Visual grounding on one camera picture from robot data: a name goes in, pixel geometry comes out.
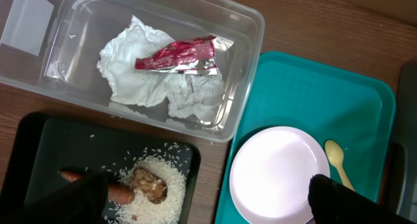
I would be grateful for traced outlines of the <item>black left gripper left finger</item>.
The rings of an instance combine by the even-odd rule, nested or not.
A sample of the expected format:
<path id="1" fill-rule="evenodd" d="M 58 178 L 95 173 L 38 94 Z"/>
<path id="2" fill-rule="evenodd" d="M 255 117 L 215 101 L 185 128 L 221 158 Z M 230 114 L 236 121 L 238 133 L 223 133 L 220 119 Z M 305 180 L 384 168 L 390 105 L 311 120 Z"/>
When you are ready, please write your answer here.
<path id="1" fill-rule="evenodd" d="M 26 223 L 99 223 L 108 198 L 108 181 L 92 173 L 29 205 Z"/>

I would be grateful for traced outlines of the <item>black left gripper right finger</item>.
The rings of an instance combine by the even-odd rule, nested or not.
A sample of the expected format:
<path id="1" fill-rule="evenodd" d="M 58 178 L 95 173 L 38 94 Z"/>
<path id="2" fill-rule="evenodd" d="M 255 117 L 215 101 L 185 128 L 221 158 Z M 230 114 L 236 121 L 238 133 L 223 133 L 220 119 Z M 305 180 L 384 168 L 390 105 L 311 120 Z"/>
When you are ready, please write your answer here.
<path id="1" fill-rule="evenodd" d="M 410 224 L 410 220 L 321 174 L 310 180 L 308 202 L 316 224 Z"/>

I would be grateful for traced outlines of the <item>orange carrot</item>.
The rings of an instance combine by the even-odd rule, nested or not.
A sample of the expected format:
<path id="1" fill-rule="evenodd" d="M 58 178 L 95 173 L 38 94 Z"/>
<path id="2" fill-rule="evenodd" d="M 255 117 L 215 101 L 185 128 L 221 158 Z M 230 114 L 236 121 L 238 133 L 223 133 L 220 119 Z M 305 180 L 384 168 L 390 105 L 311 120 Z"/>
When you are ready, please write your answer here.
<path id="1" fill-rule="evenodd" d="M 83 174 L 73 171 L 58 171 L 69 182 L 74 182 L 84 177 Z M 110 182 L 108 185 L 108 199 L 118 204 L 130 204 L 135 198 L 133 189 L 123 184 Z"/>

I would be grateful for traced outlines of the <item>pile of white rice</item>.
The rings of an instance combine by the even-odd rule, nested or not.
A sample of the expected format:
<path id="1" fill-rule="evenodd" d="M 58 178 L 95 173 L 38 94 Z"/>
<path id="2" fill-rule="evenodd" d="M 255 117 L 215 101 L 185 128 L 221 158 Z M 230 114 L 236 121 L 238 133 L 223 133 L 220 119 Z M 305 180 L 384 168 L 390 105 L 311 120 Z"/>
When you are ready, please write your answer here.
<path id="1" fill-rule="evenodd" d="M 84 148 L 87 169 L 101 168 L 133 192 L 128 204 L 109 201 L 102 223 L 185 223 L 199 154 L 192 145 L 132 133 L 98 133 Z"/>

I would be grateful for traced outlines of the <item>white napkin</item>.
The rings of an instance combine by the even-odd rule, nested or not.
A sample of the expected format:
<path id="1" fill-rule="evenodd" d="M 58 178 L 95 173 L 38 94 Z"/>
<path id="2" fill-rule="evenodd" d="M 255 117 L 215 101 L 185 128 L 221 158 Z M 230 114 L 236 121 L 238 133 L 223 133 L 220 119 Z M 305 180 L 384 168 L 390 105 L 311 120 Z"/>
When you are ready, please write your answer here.
<path id="1" fill-rule="evenodd" d="M 195 115 L 207 122 L 214 117 L 225 92 L 221 74 L 158 74 L 134 68 L 137 58 L 145 58 L 173 41 L 166 32 L 132 16 L 130 25 L 100 51 L 97 68 L 108 80 L 112 102 L 154 107 L 167 100 L 169 116 L 185 119 Z"/>

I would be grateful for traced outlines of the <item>red foil wrapper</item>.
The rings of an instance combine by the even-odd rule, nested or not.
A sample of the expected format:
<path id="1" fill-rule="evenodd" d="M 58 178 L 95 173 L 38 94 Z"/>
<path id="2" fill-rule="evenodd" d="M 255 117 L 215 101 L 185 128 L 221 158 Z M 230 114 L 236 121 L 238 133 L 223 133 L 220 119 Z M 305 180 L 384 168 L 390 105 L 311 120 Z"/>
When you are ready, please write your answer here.
<path id="1" fill-rule="evenodd" d="M 134 68 L 141 71 L 216 76 L 220 73 L 219 52 L 228 50 L 232 41 L 214 35 L 172 42 L 146 58 L 137 58 Z"/>

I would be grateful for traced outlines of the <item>brown food lump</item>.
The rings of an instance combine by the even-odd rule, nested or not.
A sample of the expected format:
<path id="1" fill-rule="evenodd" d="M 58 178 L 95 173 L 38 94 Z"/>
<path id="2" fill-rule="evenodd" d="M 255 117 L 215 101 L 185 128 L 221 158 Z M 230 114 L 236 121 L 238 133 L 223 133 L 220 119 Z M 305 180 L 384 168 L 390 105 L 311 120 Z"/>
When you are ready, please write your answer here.
<path id="1" fill-rule="evenodd" d="M 130 186 L 153 204 L 160 204 L 167 198 L 166 182 L 145 167 L 133 170 Z"/>

